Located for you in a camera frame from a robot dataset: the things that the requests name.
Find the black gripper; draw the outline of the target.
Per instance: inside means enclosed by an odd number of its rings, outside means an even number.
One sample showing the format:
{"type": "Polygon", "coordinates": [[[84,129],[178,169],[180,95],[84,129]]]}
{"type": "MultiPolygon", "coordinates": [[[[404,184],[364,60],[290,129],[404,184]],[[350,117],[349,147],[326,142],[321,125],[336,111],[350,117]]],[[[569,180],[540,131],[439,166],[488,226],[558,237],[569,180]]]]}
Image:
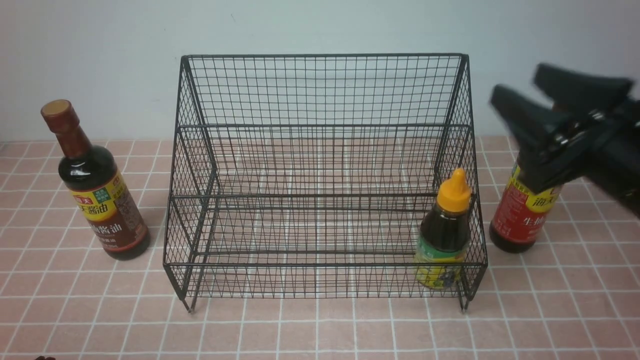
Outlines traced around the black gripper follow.
{"type": "Polygon", "coordinates": [[[490,104],[518,142],[518,179],[530,191],[586,177],[610,196],[639,194],[639,109],[630,97],[628,77],[592,75],[540,63],[535,86],[551,109],[505,85],[493,88],[490,104]],[[570,115],[606,117],[569,140],[570,115]],[[547,152],[546,157],[530,151],[547,152]]]}

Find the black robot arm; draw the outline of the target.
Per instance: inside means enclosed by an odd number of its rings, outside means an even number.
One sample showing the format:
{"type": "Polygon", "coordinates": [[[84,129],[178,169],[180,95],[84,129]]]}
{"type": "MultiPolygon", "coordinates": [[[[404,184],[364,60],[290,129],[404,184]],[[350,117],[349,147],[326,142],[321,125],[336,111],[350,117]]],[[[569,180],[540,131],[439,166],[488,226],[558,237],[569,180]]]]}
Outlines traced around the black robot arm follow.
{"type": "Polygon", "coordinates": [[[490,97],[519,146],[519,180],[540,193],[585,177],[638,215],[639,100],[630,96],[633,80],[540,63],[534,84],[553,109],[503,84],[490,97]]]}

